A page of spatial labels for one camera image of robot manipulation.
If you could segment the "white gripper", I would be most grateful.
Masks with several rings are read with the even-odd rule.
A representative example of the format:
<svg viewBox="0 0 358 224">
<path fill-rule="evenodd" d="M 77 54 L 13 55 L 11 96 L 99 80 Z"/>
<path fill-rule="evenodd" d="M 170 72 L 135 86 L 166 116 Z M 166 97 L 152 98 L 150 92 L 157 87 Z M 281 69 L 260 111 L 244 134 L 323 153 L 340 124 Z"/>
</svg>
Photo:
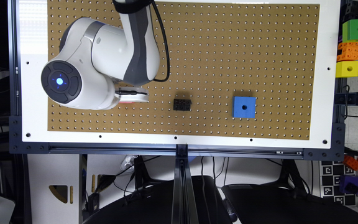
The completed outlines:
<svg viewBox="0 0 358 224">
<path fill-rule="evenodd" d="M 114 102 L 131 101 L 145 103 L 149 100 L 149 91 L 141 87 L 120 86 L 116 88 Z"/>
</svg>

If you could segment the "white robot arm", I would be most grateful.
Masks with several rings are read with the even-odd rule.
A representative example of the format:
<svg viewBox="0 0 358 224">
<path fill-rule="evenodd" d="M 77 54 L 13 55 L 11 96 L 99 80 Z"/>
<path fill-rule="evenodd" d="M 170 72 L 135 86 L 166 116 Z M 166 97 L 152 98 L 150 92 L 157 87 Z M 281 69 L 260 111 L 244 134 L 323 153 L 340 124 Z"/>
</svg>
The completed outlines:
<svg viewBox="0 0 358 224">
<path fill-rule="evenodd" d="M 63 33 L 59 54 L 42 70 L 44 92 L 53 101 L 81 110 L 110 110 L 119 103 L 146 102 L 143 85 L 160 66 L 151 1 L 114 1 L 118 28 L 88 17 Z"/>
</svg>

